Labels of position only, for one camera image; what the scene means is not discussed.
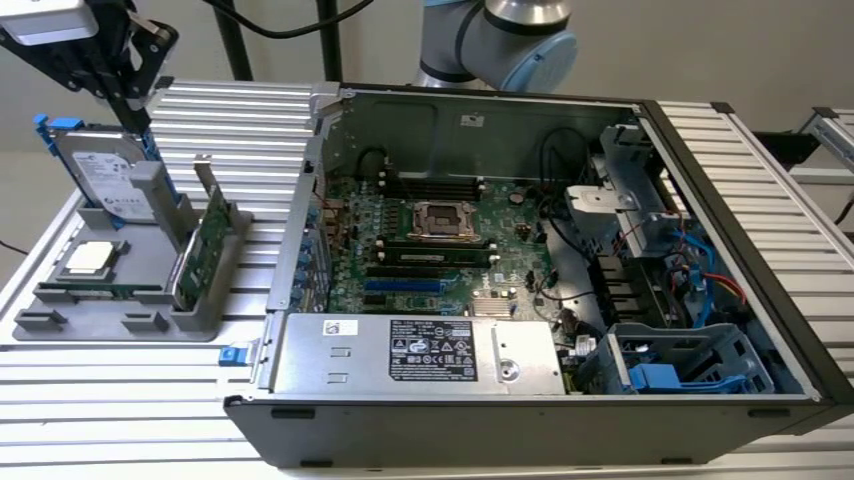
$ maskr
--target sticker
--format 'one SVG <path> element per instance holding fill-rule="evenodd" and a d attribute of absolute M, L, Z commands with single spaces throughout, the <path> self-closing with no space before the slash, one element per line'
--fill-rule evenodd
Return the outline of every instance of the sticker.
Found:
<path fill-rule="evenodd" d="M 112 153 L 74 152 L 74 162 L 104 210 L 126 221 L 153 221 L 145 194 L 130 185 L 130 164 Z"/>
<path fill-rule="evenodd" d="M 471 322 L 392 320 L 388 376 L 397 382 L 476 382 Z"/>
<path fill-rule="evenodd" d="M 323 335 L 359 335 L 359 320 L 324 320 Z"/>
<path fill-rule="evenodd" d="M 459 119 L 459 125 L 461 127 L 483 127 L 485 117 L 483 115 L 463 115 Z"/>

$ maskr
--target red cable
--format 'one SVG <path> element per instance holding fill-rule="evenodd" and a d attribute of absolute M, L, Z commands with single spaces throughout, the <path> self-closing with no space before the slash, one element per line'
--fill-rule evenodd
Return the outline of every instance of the red cable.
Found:
<path fill-rule="evenodd" d="M 744 295 L 744 290 L 742 290 L 742 287 L 738 286 L 738 283 L 735 283 L 735 280 L 732 280 L 730 277 L 724 277 L 723 275 L 718 275 L 715 273 L 704 273 L 703 276 L 714 280 L 718 280 L 719 282 L 726 283 L 738 292 L 738 296 L 742 299 L 742 304 L 747 303 L 747 296 Z"/>

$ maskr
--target motherboard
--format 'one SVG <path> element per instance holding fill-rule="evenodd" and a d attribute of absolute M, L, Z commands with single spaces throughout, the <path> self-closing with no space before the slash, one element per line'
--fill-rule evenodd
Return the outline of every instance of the motherboard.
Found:
<path fill-rule="evenodd" d="M 537 200 L 512 182 L 332 179 L 324 223 L 337 313 L 553 318 Z"/>

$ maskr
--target blue latch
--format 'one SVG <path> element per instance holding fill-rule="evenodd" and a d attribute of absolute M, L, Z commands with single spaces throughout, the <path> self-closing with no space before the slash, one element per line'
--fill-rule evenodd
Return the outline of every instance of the blue latch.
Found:
<path fill-rule="evenodd" d="M 628 378 L 639 393 L 742 393 L 747 380 L 732 375 L 718 382 L 680 382 L 668 363 L 642 363 L 628 370 Z"/>
<path fill-rule="evenodd" d="M 219 350 L 220 367 L 245 367 L 251 365 L 257 352 L 259 340 L 232 343 Z"/>
<path fill-rule="evenodd" d="M 223 347 L 219 351 L 219 366 L 220 367 L 245 367 L 245 357 L 249 353 L 249 348 L 240 347 Z"/>

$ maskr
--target blue tab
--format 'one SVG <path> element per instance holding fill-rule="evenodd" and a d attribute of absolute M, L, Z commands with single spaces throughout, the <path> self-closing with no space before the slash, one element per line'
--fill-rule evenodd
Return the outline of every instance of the blue tab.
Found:
<path fill-rule="evenodd" d="M 57 130 L 76 130 L 82 127 L 85 124 L 82 120 L 73 117 L 58 117 L 54 118 L 50 122 L 50 128 L 56 128 Z"/>
<path fill-rule="evenodd" d="M 36 116 L 32 117 L 32 123 L 34 123 L 37 127 L 44 127 L 48 123 L 48 116 L 44 113 L 37 113 Z"/>
<path fill-rule="evenodd" d="M 219 351 L 220 367 L 245 367 L 248 348 L 223 347 Z"/>

